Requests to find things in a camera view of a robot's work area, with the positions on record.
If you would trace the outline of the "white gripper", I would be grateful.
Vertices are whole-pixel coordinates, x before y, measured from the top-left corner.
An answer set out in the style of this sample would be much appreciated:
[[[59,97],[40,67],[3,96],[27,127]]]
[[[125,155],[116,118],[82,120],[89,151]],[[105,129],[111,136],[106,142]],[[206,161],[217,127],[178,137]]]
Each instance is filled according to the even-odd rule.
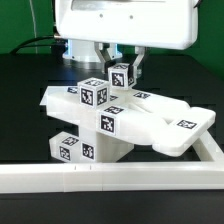
[[[195,0],[55,0],[55,14],[62,37],[95,42],[103,72],[115,62],[112,43],[136,46],[135,78],[146,47],[183,50],[195,43]]]

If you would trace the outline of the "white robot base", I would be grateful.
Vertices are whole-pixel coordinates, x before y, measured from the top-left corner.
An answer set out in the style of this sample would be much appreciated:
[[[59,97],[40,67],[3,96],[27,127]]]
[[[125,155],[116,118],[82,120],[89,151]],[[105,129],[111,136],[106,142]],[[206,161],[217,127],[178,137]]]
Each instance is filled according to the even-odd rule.
[[[63,62],[66,65],[71,65],[76,68],[101,70],[100,59],[94,50],[94,43],[93,41],[69,39],[67,42],[67,50],[62,55]],[[123,59],[124,56],[118,51],[116,45],[115,62],[108,67],[121,62]]]

